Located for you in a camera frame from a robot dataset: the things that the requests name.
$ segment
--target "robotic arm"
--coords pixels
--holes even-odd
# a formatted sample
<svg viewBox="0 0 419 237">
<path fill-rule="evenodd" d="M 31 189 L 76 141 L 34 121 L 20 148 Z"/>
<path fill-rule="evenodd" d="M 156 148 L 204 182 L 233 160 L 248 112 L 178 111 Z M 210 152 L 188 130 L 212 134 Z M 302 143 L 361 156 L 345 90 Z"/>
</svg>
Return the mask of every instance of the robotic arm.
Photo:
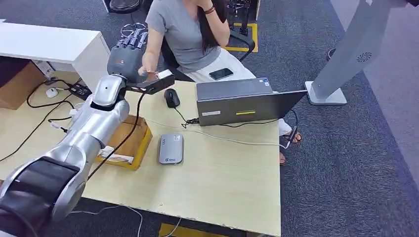
<svg viewBox="0 0 419 237">
<path fill-rule="evenodd" d="M 138 36 L 136 31 L 112 48 L 109 75 L 73 117 L 66 136 L 6 178 L 0 187 L 0 237 L 42 236 L 52 221 L 64 219 L 82 196 L 94 158 L 128 116 L 126 91 L 154 94 L 174 84 L 170 73 L 152 82 L 138 75 Z"/>
</svg>

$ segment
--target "cardboard box on floor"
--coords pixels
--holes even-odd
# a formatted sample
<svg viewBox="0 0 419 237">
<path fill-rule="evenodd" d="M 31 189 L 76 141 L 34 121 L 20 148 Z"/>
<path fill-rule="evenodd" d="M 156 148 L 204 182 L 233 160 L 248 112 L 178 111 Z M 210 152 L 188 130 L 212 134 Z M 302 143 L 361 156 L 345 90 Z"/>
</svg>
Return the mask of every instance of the cardboard box on floor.
<svg viewBox="0 0 419 237">
<path fill-rule="evenodd" d="M 129 134 L 132 126 L 135 123 L 135 116 L 128 116 L 123 123 L 115 130 L 111 139 L 109 140 L 108 146 L 115 148 L 125 137 Z M 150 128 L 144 118 L 138 118 L 137 128 L 131 134 L 127 141 L 115 152 L 118 155 L 134 157 L 132 163 L 127 161 L 109 161 L 107 164 L 113 164 L 122 166 L 132 170 L 136 170 L 140 167 L 141 161 L 144 158 L 145 152 L 150 144 L 151 138 L 153 137 Z M 102 161 L 103 157 L 96 157 L 96 161 Z"/>
<path fill-rule="evenodd" d="M 0 87 L 0 108 L 17 110 L 35 86 L 44 80 L 42 72 L 32 62 L 27 61 L 22 70 Z"/>
</svg>

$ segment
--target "sticker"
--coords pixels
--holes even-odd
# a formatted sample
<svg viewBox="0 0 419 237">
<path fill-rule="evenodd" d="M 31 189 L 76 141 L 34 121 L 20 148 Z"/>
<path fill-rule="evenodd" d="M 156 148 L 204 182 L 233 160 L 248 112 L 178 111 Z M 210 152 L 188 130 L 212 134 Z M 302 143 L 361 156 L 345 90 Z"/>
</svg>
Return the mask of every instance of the sticker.
<svg viewBox="0 0 419 237">
<path fill-rule="evenodd" d="M 211 111 L 211 112 L 202 113 L 202 116 L 219 115 L 219 114 L 221 114 L 221 111 Z"/>
<path fill-rule="evenodd" d="M 242 112 L 236 113 L 236 115 L 249 115 L 249 114 L 256 114 L 256 111 L 252 110 L 252 111 L 242 111 Z"/>
</svg>

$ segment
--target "black mouse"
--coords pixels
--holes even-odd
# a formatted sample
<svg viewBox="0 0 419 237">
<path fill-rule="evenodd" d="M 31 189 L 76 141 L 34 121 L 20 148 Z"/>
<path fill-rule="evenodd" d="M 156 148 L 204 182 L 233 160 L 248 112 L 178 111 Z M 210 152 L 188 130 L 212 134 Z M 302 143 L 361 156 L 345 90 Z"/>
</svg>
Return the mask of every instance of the black mouse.
<svg viewBox="0 0 419 237">
<path fill-rule="evenodd" d="M 169 108 L 176 108 L 180 105 L 179 97 L 177 96 L 176 91 L 173 89 L 167 89 L 165 91 L 165 99 Z"/>
</svg>

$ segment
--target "white pants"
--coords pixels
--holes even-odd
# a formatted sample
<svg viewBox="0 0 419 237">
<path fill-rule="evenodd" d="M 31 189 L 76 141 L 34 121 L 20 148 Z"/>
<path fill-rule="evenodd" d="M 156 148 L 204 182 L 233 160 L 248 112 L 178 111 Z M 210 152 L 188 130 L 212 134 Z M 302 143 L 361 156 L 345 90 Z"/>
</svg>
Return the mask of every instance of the white pants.
<svg viewBox="0 0 419 237">
<path fill-rule="evenodd" d="M 210 77 L 210 73 L 223 68 L 230 69 L 233 72 L 233 75 L 219 81 L 256 78 L 235 56 L 231 55 L 223 48 L 221 48 L 221 53 L 214 62 L 195 72 L 186 73 L 186 75 L 197 83 L 211 82 L 214 81 L 214 79 Z M 285 135 L 291 132 L 291 130 L 291 127 L 281 118 L 279 120 L 279 135 Z"/>
</svg>

